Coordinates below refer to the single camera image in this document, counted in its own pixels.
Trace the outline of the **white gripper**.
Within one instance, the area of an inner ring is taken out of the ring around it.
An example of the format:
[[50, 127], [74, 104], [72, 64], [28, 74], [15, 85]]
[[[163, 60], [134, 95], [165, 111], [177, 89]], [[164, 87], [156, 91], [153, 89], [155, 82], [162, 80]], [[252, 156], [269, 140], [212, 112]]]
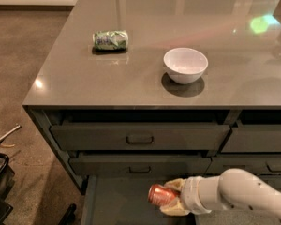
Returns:
[[175, 198], [169, 204], [160, 207], [160, 211], [167, 216], [186, 216], [192, 214], [208, 214], [210, 210], [206, 209], [200, 201], [199, 182], [201, 176], [189, 177], [186, 180], [177, 178], [164, 184], [166, 188], [181, 192], [180, 199]]

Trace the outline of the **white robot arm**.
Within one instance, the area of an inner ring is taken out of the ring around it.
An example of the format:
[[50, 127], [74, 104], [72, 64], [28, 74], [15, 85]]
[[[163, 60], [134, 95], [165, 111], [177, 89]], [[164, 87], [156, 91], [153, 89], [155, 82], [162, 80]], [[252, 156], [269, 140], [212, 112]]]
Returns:
[[236, 209], [264, 213], [281, 224], [281, 192], [245, 170], [228, 169], [208, 178], [178, 178], [168, 181], [165, 187], [180, 192], [169, 204], [160, 207], [168, 216]]

